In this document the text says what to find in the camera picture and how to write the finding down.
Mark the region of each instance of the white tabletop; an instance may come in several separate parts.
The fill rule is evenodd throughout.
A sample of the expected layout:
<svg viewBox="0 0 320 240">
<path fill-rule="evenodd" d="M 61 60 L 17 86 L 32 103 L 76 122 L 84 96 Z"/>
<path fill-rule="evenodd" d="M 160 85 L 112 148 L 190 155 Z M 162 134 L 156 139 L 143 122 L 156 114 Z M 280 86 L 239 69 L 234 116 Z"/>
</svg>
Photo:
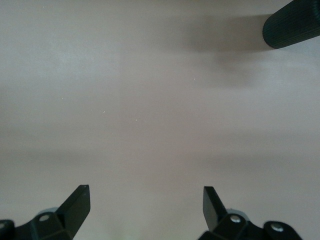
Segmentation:
<svg viewBox="0 0 320 240">
<path fill-rule="evenodd" d="M 289 2 L 1 1 L 0 219 L 89 184 L 75 240 L 196 240 L 213 186 L 318 239 L 320 38 L 262 38 Z"/>
</svg>

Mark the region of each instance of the ribbed black knob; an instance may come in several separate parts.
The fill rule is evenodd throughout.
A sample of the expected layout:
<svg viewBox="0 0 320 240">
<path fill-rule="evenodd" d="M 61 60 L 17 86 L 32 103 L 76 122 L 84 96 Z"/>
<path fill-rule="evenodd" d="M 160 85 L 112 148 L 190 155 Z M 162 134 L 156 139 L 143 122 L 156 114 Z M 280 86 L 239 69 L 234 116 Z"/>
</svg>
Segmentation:
<svg viewBox="0 0 320 240">
<path fill-rule="evenodd" d="M 265 21 L 262 34 L 274 49 L 320 36 L 320 0 L 293 0 Z"/>
</svg>

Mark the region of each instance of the black cylinder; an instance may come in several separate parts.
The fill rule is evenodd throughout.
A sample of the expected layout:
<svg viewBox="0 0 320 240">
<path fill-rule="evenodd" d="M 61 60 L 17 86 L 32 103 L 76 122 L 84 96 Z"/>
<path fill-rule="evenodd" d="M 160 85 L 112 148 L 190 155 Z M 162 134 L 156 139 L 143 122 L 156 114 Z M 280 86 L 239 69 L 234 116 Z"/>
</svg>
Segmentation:
<svg viewBox="0 0 320 240">
<path fill-rule="evenodd" d="M 262 34 L 274 49 L 320 36 L 320 0 L 293 0 L 265 21 Z"/>
</svg>

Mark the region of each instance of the table surface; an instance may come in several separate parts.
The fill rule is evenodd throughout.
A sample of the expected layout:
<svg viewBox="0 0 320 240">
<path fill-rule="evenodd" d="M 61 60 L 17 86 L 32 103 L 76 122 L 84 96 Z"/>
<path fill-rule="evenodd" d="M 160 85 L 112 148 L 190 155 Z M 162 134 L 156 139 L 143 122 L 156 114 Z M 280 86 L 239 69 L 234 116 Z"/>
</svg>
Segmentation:
<svg viewBox="0 0 320 240">
<path fill-rule="evenodd" d="M 196 240 L 214 186 L 318 239 L 320 38 L 262 38 L 289 2 L 1 1 L 0 218 L 89 184 L 75 240 Z"/>
</svg>

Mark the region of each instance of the black rubber grip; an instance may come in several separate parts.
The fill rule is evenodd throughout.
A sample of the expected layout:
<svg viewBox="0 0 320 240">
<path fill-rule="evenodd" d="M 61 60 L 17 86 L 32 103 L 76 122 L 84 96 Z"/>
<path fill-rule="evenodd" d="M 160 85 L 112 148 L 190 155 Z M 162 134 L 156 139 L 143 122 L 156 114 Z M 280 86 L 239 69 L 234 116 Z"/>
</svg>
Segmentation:
<svg viewBox="0 0 320 240">
<path fill-rule="evenodd" d="M 320 36 L 320 0 L 293 0 L 265 21 L 262 34 L 274 49 Z"/>
</svg>

